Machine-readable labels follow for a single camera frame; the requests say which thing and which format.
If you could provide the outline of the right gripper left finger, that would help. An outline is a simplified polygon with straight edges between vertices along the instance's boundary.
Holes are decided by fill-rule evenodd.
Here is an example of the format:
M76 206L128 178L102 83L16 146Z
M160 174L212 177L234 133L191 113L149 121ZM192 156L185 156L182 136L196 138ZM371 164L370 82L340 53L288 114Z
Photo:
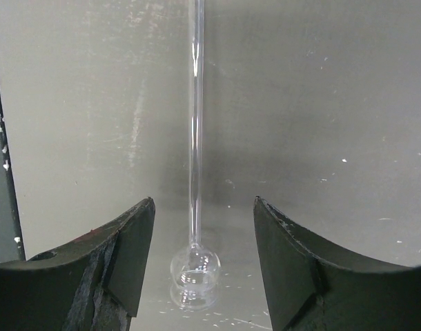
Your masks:
M129 330L154 220L147 197L64 245L0 263L0 330Z

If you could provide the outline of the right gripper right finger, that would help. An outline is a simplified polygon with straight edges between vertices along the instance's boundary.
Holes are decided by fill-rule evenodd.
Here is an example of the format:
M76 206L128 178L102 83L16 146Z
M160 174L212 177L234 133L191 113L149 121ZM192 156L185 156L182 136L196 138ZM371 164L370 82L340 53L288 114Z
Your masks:
M253 218L274 330L421 330L421 265L353 252L261 197Z

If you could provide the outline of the glass bulb tube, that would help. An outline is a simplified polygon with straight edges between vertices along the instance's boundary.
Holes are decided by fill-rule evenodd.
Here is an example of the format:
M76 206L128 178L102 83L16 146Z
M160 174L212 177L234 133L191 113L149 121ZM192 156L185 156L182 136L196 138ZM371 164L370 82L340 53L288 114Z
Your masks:
M188 245L170 262L170 297L181 309L205 310L217 300L221 263L202 244L202 143L205 1L188 2Z

